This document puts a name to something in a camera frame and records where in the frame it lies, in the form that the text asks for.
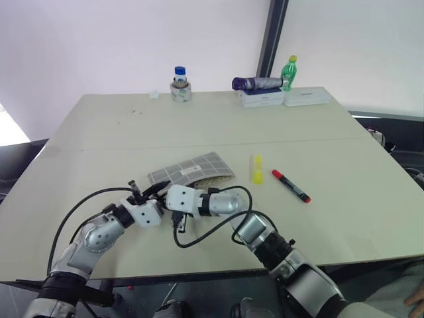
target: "white table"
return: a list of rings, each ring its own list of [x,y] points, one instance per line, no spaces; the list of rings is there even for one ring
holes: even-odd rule
[[[104,187],[216,151],[235,173],[219,187],[243,185],[254,208],[316,264],[383,260],[424,253],[424,194],[334,100],[326,105],[243,109],[234,92],[195,93],[184,104],[168,94],[86,95],[0,205],[0,281],[42,280],[54,233],[69,209]],[[249,180],[249,157],[261,154],[264,184]],[[281,172],[308,193],[305,204],[270,175]],[[56,256],[75,228],[127,193],[103,194],[70,218]],[[218,218],[190,221],[189,241]],[[191,248],[160,227],[130,227],[100,260],[92,278],[161,276],[261,268],[223,227]]]

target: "black cable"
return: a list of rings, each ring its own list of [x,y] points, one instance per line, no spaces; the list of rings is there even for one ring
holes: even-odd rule
[[[92,217],[89,217],[88,219],[86,219],[83,223],[81,223],[79,225],[79,227],[76,229],[76,231],[74,232],[74,235],[72,235],[71,240],[69,241],[69,244],[72,244],[72,242],[75,240],[75,237],[77,236],[78,232],[80,231],[80,229],[82,229],[82,227],[84,225],[86,225],[87,223],[89,223],[92,219],[95,219],[96,217],[99,217],[100,215],[104,214],[104,212],[100,212],[98,214],[93,215]]]
[[[85,302],[85,300],[80,299],[82,305],[87,309],[87,311],[90,313],[91,316],[93,316],[93,318],[99,318],[99,316],[97,316],[95,314],[95,312],[92,310],[92,308]]]
[[[86,202],[88,199],[91,199],[92,197],[94,197],[94,196],[96,196],[96,195],[98,195],[100,193],[111,192],[111,191],[131,191],[131,192],[134,192],[134,189],[132,189],[130,187],[108,187],[106,189],[102,189],[102,190],[93,192],[92,194],[87,195],[80,202],[78,202],[71,209],[71,211],[69,211],[68,214],[65,215],[64,219],[62,220],[62,222],[60,223],[60,225],[58,227],[58,230],[56,231],[56,234],[54,235],[53,243],[52,243],[52,248],[50,249],[50,255],[48,256],[47,276],[49,275],[49,273],[50,273],[50,271],[52,269],[54,251],[56,249],[56,245],[58,244],[58,239],[59,239],[60,233],[62,232],[62,229],[64,228],[66,221],[70,218],[70,216],[72,215],[72,213],[75,212],[75,210],[78,207],[80,207],[84,202]]]
[[[245,187],[241,186],[241,185],[234,185],[232,187],[226,187],[225,189],[221,189],[219,190],[219,192],[223,192],[223,191],[227,191],[227,190],[231,190],[231,189],[241,189],[244,192],[246,192],[248,198],[249,198],[249,206],[247,208],[247,213],[246,216],[244,217],[243,221],[241,221],[241,223],[238,225],[238,227],[234,230],[234,232],[231,235],[231,240],[234,243],[237,243],[239,245],[244,245],[243,242],[236,240],[236,235],[239,233],[239,230],[241,229],[241,227],[246,223],[246,221],[248,220],[248,218],[250,217],[250,214],[252,214],[252,206],[253,206],[253,200],[252,200],[252,195],[250,194],[249,190],[247,190]]]
[[[270,224],[278,232],[278,230],[277,230],[274,222],[272,222],[272,220],[269,218],[269,216],[267,216],[265,213],[262,213],[262,212],[259,212],[259,211],[255,211],[255,210],[250,210],[250,212],[249,212],[248,210],[246,210],[246,211],[235,213],[235,214],[231,215],[230,217],[227,217],[224,221],[218,223],[218,225],[214,226],[212,229],[210,229],[209,231],[207,231],[201,237],[199,237],[199,238],[197,238],[197,239],[195,239],[195,240],[193,240],[193,241],[191,241],[191,242],[189,242],[187,244],[183,244],[183,243],[181,243],[178,240],[178,230],[177,230],[176,227],[174,227],[174,241],[175,241],[175,244],[177,244],[177,246],[180,247],[180,248],[191,247],[191,246],[193,246],[193,245],[195,245],[195,244],[203,241],[204,239],[206,239],[209,235],[213,234],[216,230],[218,230],[219,228],[221,228],[223,225],[227,224],[232,219],[234,219],[234,218],[236,218],[236,217],[238,217],[240,215],[243,215],[243,214],[246,214],[247,215],[247,213],[249,213],[249,214],[251,214],[251,213],[257,214],[257,215],[265,218],[268,222],[270,222]]]

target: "bottle cap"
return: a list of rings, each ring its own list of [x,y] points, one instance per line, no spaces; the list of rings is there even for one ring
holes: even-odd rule
[[[175,74],[177,75],[185,75],[186,74],[186,68],[183,66],[176,66],[175,67]]]

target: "marker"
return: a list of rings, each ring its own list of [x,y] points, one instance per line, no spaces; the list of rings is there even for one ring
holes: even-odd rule
[[[272,174],[274,175],[274,177],[279,179],[282,184],[288,187],[291,192],[296,194],[303,202],[311,202],[311,198],[305,192],[300,190],[293,182],[288,180],[281,172],[279,172],[278,170],[272,170]]]

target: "yellow object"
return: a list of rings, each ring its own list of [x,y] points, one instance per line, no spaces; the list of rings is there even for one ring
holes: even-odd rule
[[[264,182],[264,175],[262,173],[262,156],[259,154],[255,154],[253,156],[252,179],[254,184],[262,184]]]

